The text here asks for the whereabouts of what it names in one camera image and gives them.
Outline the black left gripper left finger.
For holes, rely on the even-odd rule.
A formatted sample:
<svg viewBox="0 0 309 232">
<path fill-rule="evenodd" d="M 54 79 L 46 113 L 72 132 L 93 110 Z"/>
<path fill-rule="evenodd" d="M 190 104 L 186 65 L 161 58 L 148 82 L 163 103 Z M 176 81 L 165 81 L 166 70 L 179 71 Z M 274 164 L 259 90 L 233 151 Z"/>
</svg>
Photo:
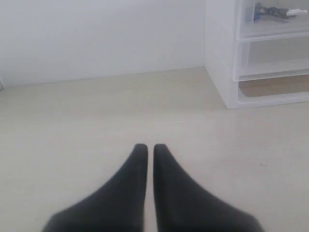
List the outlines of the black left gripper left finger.
<svg viewBox="0 0 309 232">
<path fill-rule="evenodd" d="M 97 191 L 53 215 L 45 232 L 142 232 L 148 147 L 136 144 L 115 175 Z"/>
</svg>

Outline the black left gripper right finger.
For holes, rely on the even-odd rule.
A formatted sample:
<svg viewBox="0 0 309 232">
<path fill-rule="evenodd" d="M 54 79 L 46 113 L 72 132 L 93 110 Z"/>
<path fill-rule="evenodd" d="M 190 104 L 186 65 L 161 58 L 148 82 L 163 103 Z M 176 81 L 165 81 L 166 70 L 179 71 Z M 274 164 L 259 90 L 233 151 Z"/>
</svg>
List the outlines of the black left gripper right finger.
<svg viewBox="0 0 309 232">
<path fill-rule="evenodd" d="M 255 217 L 201 187 L 165 144 L 154 146 L 153 187 L 159 232 L 264 231 Z"/>
</svg>

